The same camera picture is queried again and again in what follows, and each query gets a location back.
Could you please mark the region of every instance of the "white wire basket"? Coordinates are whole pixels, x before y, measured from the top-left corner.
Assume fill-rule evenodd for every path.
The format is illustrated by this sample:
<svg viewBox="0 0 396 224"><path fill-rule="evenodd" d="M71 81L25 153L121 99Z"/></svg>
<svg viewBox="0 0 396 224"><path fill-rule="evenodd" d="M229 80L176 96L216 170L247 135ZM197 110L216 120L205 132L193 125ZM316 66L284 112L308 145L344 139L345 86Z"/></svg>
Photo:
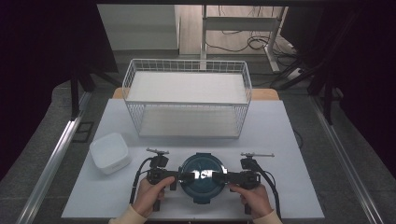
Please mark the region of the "white wire basket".
<svg viewBox="0 0 396 224"><path fill-rule="evenodd" d="M122 95L139 136L238 138L251 82L240 61L133 59Z"/></svg>

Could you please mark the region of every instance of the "white table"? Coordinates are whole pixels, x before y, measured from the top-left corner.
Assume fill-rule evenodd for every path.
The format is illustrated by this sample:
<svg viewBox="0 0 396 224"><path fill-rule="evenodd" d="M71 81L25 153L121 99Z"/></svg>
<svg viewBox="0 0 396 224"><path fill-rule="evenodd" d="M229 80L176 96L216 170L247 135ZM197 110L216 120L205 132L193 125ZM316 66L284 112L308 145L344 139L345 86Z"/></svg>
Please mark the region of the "white table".
<svg viewBox="0 0 396 224"><path fill-rule="evenodd" d="M139 138L123 100L111 99L94 139L109 133L122 133L132 162L116 173L103 175L88 153L62 217L118 217L128 205L139 165L145 158L154 156L146 151L150 147L169 150L168 170L176 170L196 152L210 152L229 171L240 172L241 152L274 153L274 158L255 159L276 179L282 217L324 218L282 101L252 101L239 139L161 139ZM271 205L275 207L274 195L269 186L263 184L269 189ZM165 192L161 211L153 213L150 219L246 220L249 216L244 214L239 196L227 187L210 204L200 205L194 204L178 185L176 191Z"/></svg>

